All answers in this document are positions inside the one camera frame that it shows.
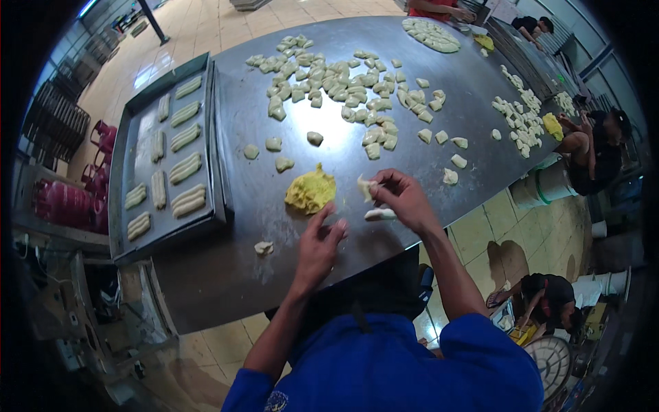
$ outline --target black shirt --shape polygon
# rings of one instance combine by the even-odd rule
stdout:
[[[522,294],[525,300],[531,300],[540,290],[544,289],[544,296],[531,312],[533,318],[539,323],[547,323],[547,331],[563,328],[561,323],[561,310],[566,303],[575,300],[572,284],[565,278],[556,275],[533,274],[521,280]]]
[[[620,146],[611,146],[604,128],[606,112],[596,110],[590,113],[595,120],[592,128],[592,139],[595,150],[595,180],[590,180],[588,166],[581,166],[574,162],[570,163],[570,183],[575,191],[582,196],[595,194],[604,190],[611,183],[622,167]]]
[[[522,27],[527,29],[529,34],[532,34],[533,30],[538,27],[538,21],[531,16],[517,17],[511,24],[516,30],[519,30]]]

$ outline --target blue shirt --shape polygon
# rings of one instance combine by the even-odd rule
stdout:
[[[371,334],[351,315],[328,322],[291,354],[293,370],[276,386],[239,370],[222,411],[540,410],[535,362],[486,317],[467,314],[442,330],[445,359],[416,342],[405,317],[366,319]]]

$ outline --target yellow filling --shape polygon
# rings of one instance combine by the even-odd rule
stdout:
[[[547,129],[550,135],[552,135],[559,142],[563,140],[563,128],[561,127],[556,116],[553,113],[547,113],[542,116],[542,122],[544,123],[544,128]]]
[[[494,50],[494,42],[489,36],[485,34],[475,34],[474,40],[476,40],[481,46],[485,47],[489,51]]]
[[[286,190],[284,202],[298,208],[305,214],[314,214],[334,199],[336,183],[334,176],[323,171],[321,163],[316,165],[315,171],[310,171],[293,180]]]

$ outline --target metal pole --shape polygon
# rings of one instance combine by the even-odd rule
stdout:
[[[146,16],[146,18],[149,19],[149,22],[151,23],[151,27],[154,28],[156,34],[160,38],[160,45],[167,43],[169,41],[169,36],[165,36],[165,34],[163,34],[163,31],[160,30],[160,26],[158,26],[158,22],[156,22],[154,15],[151,13],[151,9],[149,9],[149,5],[146,4],[146,0],[137,0],[137,1],[140,3],[140,6],[142,6],[142,12]]]

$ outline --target metal table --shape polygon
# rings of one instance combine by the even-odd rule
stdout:
[[[297,242],[307,218],[286,207],[285,190],[291,181],[314,169],[318,162],[334,175],[337,185],[336,220],[345,217],[350,235],[339,245],[336,265],[324,286],[355,275],[419,242],[419,238],[398,221],[366,222],[365,204],[357,190],[357,177],[375,175],[377,170],[395,167],[419,180],[433,209],[444,225],[449,225],[543,160],[557,145],[548,134],[542,148],[534,147],[529,159],[521,157],[505,118],[491,107],[495,96],[513,102],[519,93],[501,74],[499,65],[509,62],[494,52],[483,58],[480,46],[460,31],[447,27],[462,48],[453,54],[441,54],[408,36],[401,27],[403,17],[373,16],[343,18],[280,30],[232,47],[213,57],[220,75],[217,81],[224,107],[223,148],[235,208],[235,221],[221,233],[199,239],[194,244],[153,256],[155,272],[165,296],[167,308],[181,334],[217,326],[277,306],[286,294],[297,263]],[[275,46],[286,35],[304,34],[313,39],[310,51],[323,52],[327,62],[348,60],[355,48],[373,51],[393,70],[391,59],[403,62],[411,90],[419,89],[415,78],[430,81],[426,99],[432,91],[443,89],[444,108],[433,113],[430,125],[404,109],[393,95],[393,110],[387,111],[400,129],[394,152],[382,150],[378,161],[369,161],[361,140],[366,127],[342,120],[341,103],[323,98],[321,109],[312,109],[309,101],[285,103],[288,114],[283,122],[267,116],[266,88],[273,74],[251,70],[244,61],[255,54],[277,55]],[[362,64],[351,76],[365,73]],[[543,107],[558,111],[551,101]],[[428,128],[433,133],[445,130],[450,137],[469,139],[469,149],[453,143],[443,146],[431,141],[426,145],[417,132]],[[497,128],[501,141],[493,140],[490,131]],[[317,148],[306,141],[306,132],[316,131],[325,140]],[[278,174],[274,159],[264,141],[271,136],[283,138],[282,156],[295,160],[295,167]],[[256,144],[260,154],[254,161],[244,158],[242,149]],[[450,157],[460,153],[469,160],[466,169],[458,169],[459,182],[454,187],[442,183],[444,167],[456,169]],[[273,241],[275,252],[258,258],[254,244]]]

